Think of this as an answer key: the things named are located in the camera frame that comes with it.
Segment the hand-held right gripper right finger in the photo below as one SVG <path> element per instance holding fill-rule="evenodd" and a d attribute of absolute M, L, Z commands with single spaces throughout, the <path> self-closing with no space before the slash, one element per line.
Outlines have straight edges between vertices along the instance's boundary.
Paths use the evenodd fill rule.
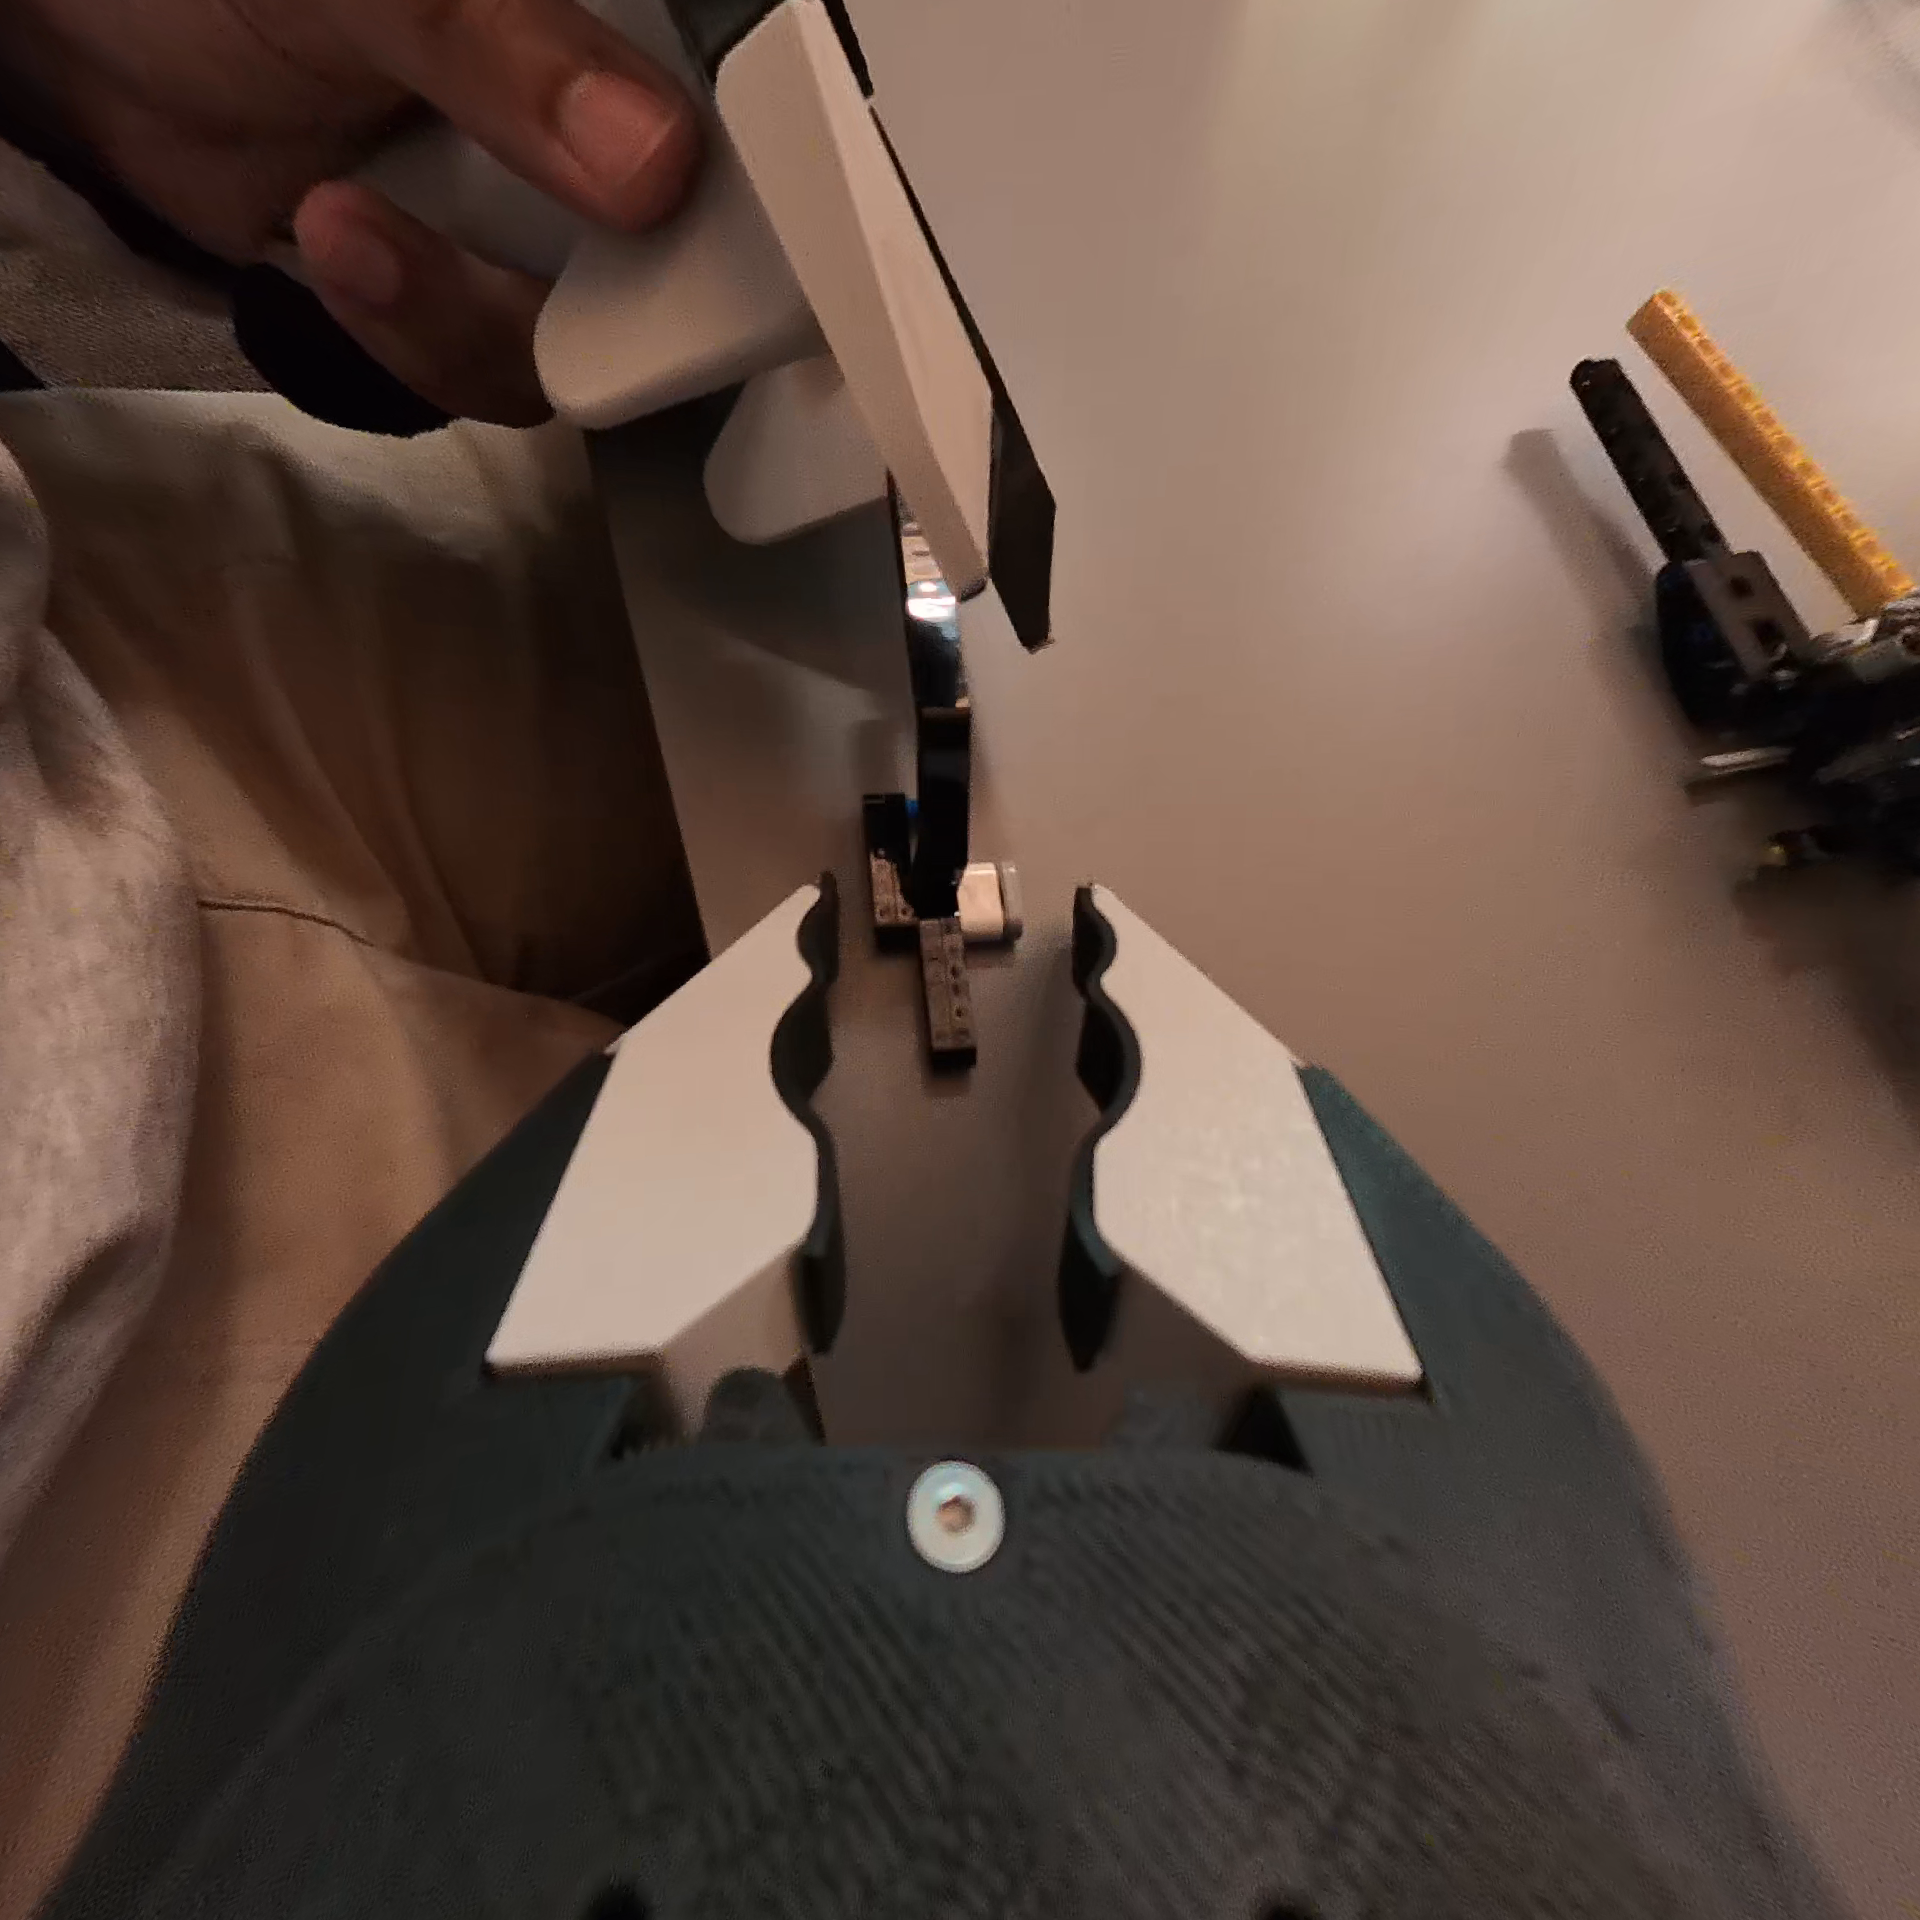
<path fill-rule="evenodd" d="M 1425 1383 L 1302 1062 L 1116 892 L 1073 900 L 1062 1341 L 1078 1377 L 1237 1396 Z"/>

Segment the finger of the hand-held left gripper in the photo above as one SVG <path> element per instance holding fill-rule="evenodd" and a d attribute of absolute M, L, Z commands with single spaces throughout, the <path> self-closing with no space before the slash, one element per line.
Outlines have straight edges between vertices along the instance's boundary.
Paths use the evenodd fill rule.
<path fill-rule="evenodd" d="M 848 5 L 709 5 L 704 63 L 820 342 L 748 378 L 704 469 L 720 526 L 773 543 L 898 482 L 966 602 L 1051 643 L 1057 500 L 873 103 Z"/>
<path fill-rule="evenodd" d="M 774 543 L 898 492 L 958 596 L 992 574 L 992 389 L 827 5 L 592 5 L 700 109 L 693 196 L 588 231 L 538 322 L 554 412 L 737 389 L 704 492 Z"/>

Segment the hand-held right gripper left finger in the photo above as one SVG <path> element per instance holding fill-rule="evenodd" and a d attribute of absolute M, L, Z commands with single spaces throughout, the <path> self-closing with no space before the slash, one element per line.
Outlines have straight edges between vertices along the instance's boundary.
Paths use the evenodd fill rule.
<path fill-rule="evenodd" d="M 686 1433 L 724 1377 L 832 1351 L 848 1254 L 819 1094 L 838 905 L 834 876 L 804 882 L 611 1046 L 493 1377 L 634 1377 Z"/>

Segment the small dark lego assembly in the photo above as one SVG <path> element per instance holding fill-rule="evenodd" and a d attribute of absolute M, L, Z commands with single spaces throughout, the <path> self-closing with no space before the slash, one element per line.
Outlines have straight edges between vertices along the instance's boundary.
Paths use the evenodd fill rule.
<path fill-rule="evenodd" d="M 966 870 L 954 868 L 940 846 L 930 857 L 922 854 L 918 814 L 900 790 L 862 797 L 860 843 L 875 946 L 916 963 L 928 1067 L 966 1073 L 977 1062 L 962 908 Z"/>

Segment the black lego beam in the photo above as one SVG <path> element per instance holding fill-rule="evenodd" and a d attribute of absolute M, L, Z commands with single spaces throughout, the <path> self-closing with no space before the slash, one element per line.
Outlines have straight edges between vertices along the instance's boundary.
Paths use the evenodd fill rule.
<path fill-rule="evenodd" d="M 893 477 L 888 482 L 888 500 L 896 529 L 916 754 L 906 892 L 922 922 L 948 922 L 958 917 L 972 822 L 973 707 L 960 599 Z"/>

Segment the lego model with yellow beam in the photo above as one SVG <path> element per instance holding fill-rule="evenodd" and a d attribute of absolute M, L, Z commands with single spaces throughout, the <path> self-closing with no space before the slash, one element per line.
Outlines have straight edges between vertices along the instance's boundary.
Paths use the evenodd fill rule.
<path fill-rule="evenodd" d="M 1676 291 L 1650 292 L 1627 339 L 1802 558 L 1844 619 L 1804 619 L 1776 567 L 1740 546 L 1613 356 L 1586 356 L 1571 393 L 1646 535 L 1656 655 L 1696 739 L 1691 801 L 1776 789 L 1797 814 L 1755 876 L 1861 865 L 1918 877 L 1918 599 L 1901 565 L 1754 380 Z"/>

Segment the person's left hand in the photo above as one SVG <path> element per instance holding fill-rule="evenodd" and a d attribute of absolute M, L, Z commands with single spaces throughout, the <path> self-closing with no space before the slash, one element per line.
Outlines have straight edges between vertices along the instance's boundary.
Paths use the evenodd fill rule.
<path fill-rule="evenodd" d="M 276 273 L 346 426 L 550 419 L 548 283 L 473 255 L 360 171 L 438 116 L 590 225 L 670 220 L 702 162 L 682 87 L 566 3 L 5 5 L 5 137 L 129 237 L 214 281 Z"/>

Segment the person's beige trousers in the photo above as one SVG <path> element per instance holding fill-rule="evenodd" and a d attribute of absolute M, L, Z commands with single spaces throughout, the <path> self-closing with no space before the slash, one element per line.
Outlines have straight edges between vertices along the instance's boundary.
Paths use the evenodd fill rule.
<path fill-rule="evenodd" d="M 386 1252 L 694 926 L 585 453 L 5 398 L 2 1895 Z"/>

